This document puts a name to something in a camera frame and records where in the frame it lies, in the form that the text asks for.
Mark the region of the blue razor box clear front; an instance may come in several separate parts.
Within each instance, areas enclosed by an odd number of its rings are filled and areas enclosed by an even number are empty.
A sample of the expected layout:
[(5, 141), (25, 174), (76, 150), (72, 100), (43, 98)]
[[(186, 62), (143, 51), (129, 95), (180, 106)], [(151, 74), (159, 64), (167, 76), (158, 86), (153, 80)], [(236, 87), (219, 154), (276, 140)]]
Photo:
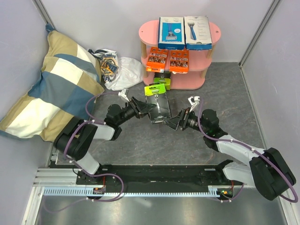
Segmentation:
[(184, 50), (184, 18), (160, 17), (158, 23), (157, 46), (159, 49)]

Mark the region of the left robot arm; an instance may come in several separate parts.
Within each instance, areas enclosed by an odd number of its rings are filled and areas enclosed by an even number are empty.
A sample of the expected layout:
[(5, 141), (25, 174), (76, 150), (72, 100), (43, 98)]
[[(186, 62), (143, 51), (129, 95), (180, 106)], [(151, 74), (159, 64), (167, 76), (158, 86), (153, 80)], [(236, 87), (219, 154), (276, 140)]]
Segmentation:
[(120, 126), (123, 123), (133, 117), (140, 119), (153, 108), (156, 108), (155, 104), (132, 97), (123, 108), (118, 104), (110, 105), (103, 123), (95, 119), (83, 120), (73, 117), (56, 137), (54, 147), (82, 169), (87, 174), (88, 181), (99, 184), (103, 173), (99, 170), (100, 163), (88, 152), (91, 142), (94, 139), (116, 140), (122, 132)]

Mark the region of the green black razor pack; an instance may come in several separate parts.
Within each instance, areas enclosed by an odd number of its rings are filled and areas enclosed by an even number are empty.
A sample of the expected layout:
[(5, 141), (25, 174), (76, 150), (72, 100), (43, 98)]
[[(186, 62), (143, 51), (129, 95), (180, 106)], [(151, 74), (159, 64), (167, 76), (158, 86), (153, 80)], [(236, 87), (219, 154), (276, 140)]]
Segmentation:
[(165, 71), (163, 73), (154, 73), (154, 83), (163, 83), (165, 85), (166, 90), (170, 90), (171, 86), (171, 73), (169, 71)]

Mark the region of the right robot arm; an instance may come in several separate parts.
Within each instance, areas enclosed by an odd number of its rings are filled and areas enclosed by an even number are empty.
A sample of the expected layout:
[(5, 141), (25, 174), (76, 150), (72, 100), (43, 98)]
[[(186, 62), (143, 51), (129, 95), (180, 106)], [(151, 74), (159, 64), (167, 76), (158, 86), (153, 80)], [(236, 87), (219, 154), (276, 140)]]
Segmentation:
[(298, 202), (293, 188), (296, 178), (280, 152), (275, 148), (265, 150), (234, 139), (220, 128), (214, 110), (206, 109), (195, 115), (190, 109), (183, 109), (164, 123), (174, 130), (191, 128), (200, 131), (209, 148), (238, 160), (225, 163), (215, 172), (217, 183), (223, 185), (235, 180), (254, 186), (267, 200), (272, 201), (280, 196), (291, 203)]

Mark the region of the white blue razor box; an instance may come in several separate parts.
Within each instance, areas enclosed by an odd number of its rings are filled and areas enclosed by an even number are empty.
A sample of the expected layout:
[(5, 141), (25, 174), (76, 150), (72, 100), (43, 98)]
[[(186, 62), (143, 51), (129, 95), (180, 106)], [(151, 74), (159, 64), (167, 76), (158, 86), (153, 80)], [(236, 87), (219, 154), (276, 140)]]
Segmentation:
[(187, 50), (212, 49), (209, 20), (207, 16), (185, 16), (185, 44)]

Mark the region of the black green razor box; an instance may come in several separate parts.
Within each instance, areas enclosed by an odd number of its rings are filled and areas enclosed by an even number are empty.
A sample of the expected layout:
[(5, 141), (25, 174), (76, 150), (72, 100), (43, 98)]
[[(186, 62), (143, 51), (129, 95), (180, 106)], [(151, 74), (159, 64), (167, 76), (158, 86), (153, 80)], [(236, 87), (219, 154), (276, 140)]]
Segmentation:
[(170, 119), (171, 109), (163, 83), (154, 83), (144, 87), (146, 102), (156, 105), (149, 112), (149, 118), (152, 124), (162, 123), (164, 120)]

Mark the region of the orange razor box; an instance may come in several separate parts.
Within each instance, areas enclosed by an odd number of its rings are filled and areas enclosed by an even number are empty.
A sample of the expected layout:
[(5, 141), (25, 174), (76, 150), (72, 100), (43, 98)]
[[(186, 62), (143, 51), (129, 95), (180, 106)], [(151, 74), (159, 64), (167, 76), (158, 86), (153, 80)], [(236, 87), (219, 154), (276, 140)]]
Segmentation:
[(157, 47), (151, 47), (147, 59), (147, 63), (146, 63), (146, 71), (163, 73), (165, 70), (167, 55), (168, 55), (167, 49), (159, 49)]
[(171, 50), (170, 52), (170, 72), (185, 74), (189, 71), (189, 51)]

